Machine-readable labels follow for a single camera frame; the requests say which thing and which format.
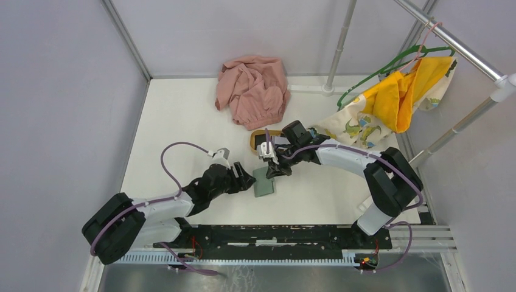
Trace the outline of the metal clothes rack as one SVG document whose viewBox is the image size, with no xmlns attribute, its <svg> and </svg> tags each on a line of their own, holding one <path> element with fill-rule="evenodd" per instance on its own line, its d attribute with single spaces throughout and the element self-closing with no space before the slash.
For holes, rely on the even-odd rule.
<svg viewBox="0 0 516 292">
<path fill-rule="evenodd" d="M 411 1 L 397 4 L 446 43 L 451 56 L 426 57 L 428 49 L 417 44 L 400 53 L 373 75 L 386 78 L 369 89 L 360 89 L 364 81 L 344 91 L 338 101 L 339 111 L 316 123 L 316 128 L 345 144 L 372 148 L 391 133 L 404 133 L 416 110 L 430 110 L 439 105 L 455 74 L 459 54 L 488 76 L 497 87 L 482 104 L 443 134 L 411 161 L 421 165 L 463 129 L 495 104 L 515 94 L 515 75 L 503 75 L 458 40 L 442 24 L 434 21 Z"/>
</svg>

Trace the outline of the green leather card holder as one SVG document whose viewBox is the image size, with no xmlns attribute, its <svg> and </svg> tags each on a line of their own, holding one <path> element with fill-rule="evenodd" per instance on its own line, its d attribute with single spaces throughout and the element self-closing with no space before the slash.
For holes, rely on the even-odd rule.
<svg viewBox="0 0 516 292">
<path fill-rule="evenodd" d="M 253 184 L 253 190 L 256 198 L 271 195 L 275 191 L 274 179 L 267 178 L 267 171 L 268 167 L 262 167 L 253 171 L 253 177 L 256 179 L 256 182 Z"/>
</svg>

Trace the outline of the pink crumpled cloth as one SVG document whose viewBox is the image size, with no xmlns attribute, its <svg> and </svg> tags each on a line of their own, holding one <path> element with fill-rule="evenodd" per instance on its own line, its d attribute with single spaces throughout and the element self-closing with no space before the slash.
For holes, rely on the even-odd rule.
<svg viewBox="0 0 516 292">
<path fill-rule="evenodd" d="M 214 105 L 251 131 L 281 122 L 290 97 L 281 58 L 245 55 L 222 64 Z"/>
</svg>

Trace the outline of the tan oval tray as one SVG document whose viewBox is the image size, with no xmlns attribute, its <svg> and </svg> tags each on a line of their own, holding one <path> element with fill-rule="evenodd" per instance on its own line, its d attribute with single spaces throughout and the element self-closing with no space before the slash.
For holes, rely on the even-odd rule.
<svg viewBox="0 0 516 292">
<path fill-rule="evenodd" d="M 283 132 L 280 130 L 268 130 L 270 137 L 285 137 Z M 265 130 L 256 130 L 253 131 L 250 135 L 249 146 L 254 155 L 257 155 L 257 147 L 261 145 L 261 143 L 266 141 L 266 132 Z"/>
</svg>

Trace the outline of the black card in tray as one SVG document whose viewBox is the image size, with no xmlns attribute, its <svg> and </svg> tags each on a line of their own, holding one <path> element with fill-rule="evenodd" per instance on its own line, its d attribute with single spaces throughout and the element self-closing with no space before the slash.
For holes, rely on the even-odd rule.
<svg viewBox="0 0 516 292">
<path fill-rule="evenodd" d="M 267 137 L 265 134 L 257 134 L 254 137 L 254 146 L 257 147 L 266 141 L 267 141 Z"/>
</svg>

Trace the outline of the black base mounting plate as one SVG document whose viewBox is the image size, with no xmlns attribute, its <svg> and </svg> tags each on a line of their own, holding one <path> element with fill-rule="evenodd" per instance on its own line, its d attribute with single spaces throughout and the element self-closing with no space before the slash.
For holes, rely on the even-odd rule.
<svg viewBox="0 0 516 292">
<path fill-rule="evenodd" d="M 343 251 L 391 249 L 382 228 L 363 235 L 351 225 L 197 225 L 181 231 L 168 247 L 193 251 L 202 260 L 342 259 Z"/>
</svg>

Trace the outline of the dinosaur print yellow garment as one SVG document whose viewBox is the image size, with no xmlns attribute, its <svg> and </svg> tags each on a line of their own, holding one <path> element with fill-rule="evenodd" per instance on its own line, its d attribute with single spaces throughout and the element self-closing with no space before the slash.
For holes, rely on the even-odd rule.
<svg viewBox="0 0 516 292">
<path fill-rule="evenodd" d="M 422 58 L 408 73 L 395 71 L 312 127 L 343 144 L 373 148 L 391 134 L 406 132 L 417 110 L 436 108 L 457 64 L 455 57 Z"/>
</svg>

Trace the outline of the pink clothes hanger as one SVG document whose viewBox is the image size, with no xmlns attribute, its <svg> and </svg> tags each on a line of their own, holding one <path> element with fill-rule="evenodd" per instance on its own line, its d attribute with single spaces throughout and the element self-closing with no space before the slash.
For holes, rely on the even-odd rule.
<svg viewBox="0 0 516 292">
<path fill-rule="evenodd" d="M 421 53 L 422 53 L 422 48 L 424 47 L 426 41 L 427 41 L 427 38 L 428 36 L 430 35 L 430 33 L 439 25 L 441 25 L 442 22 L 437 22 L 436 24 L 434 24 L 433 26 L 431 26 L 429 29 L 428 29 L 428 32 L 425 34 L 422 42 L 420 43 L 419 47 L 418 47 L 418 50 L 416 52 L 416 55 L 414 56 L 413 59 L 411 59 L 410 61 L 408 61 L 406 64 L 404 64 L 402 67 L 399 68 L 399 71 L 402 72 L 404 71 L 409 65 L 411 65 L 412 63 L 414 63 L 416 60 L 418 60 L 421 56 Z"/>
</svg>

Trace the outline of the green clothes hanger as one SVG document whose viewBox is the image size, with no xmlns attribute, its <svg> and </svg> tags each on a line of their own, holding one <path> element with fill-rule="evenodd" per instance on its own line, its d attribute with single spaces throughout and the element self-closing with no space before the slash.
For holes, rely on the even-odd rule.
<svg viewBox="0 0 516 292">
<path fill-rule="evenodd" d="M 416 54 L 420 47 L 421 47 L 421 50 L 419 51 L 419 53 L 420 53 L 419 56 L 421 58 L 426 57 L 430 53 L 442 52 L 442 51 L 446 51 L 446 50 L 450 51 L 450 54 L 449 54 L 450 57 L 453 57 L 454 54 L 456 53 L 456 51 L 454 49 L 452 49 L 450 46 L 441 46 L 441 47 L 427 48 L 424 45 L 423 46 L 418 45 L 418 44 L 413 45 L 413 46 L 409 47 L 408 49 L 402 51 L 400 54 L 398 54 L 398 56 L 396 56 L 389 63 L 384 65 L 384 67 L 380 68 L 379 70 L 377 70 L 373 74 L 365 77 L 363 80 L 359 81 L 357 84 L 351 86 L 349 89 L 344 91 L 342 93 L 341 97 L 337 101 L 338 110 L 341 110 L 342 108 L 344 108 L 347 104 L 349 104 L 351 102 L 352 98 L 350 96 L 352 94 L 358 95 L 359 93 L 361 93 L 362 91 L 360 91 L 358 88 L 361 85 L 363 85 L 364 83 L 370 81 L 370 79 L 372 79 L 373 77 L 378 77 L 379 75 L 387 76 L 390 73 L 393 73 L 394 71 L 396 71 L 396 70 L 398 70 L 398 69 L 408 65 L 409 61 L 406 61 L 404 63 L 402 63 L 402 61 L 407 56 L 412 55 L 412 54 Z"/>
</svg>

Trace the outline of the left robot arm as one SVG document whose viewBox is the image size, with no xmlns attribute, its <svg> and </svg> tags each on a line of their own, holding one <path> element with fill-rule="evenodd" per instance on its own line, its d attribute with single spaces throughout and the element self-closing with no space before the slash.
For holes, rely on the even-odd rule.
<svg viewBox="0 0 516 292">
<path fill-rule="evenodd" d="M 177 193 L 151 200 L 112 196 L 82 227 L 91 252 L 109 265 L 132 249 L 159 242 L 177 248 L 190 243 L 187 217 L 206 210 L 222 194 L 250 189 L 257 180 L 239 162 L 230 167 L 212 164 L 201 177 Z"/>
</svg>

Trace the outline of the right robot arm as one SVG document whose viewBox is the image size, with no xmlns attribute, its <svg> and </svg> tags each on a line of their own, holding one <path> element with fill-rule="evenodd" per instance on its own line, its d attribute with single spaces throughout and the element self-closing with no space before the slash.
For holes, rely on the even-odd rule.
<svg viewBox="0 0 516 292">
<path fill-rule="evenodd" d="M 296 120 L 281 131 L 284 144 L 276 142 L 269 132 L 256 145 L 258 157 L 268 164 L 266 177 L 290 176 L 300 162 L 335 167 L 365 179 L 372 203 L 355 221 L 351 239 L 355 246 L 367 248 L 376 233 L 402 212 L 423 202 L 423 184 L 415 170 L 397 148 L 383 151 L 364 150 L 306 129 Z"/>
</svg>

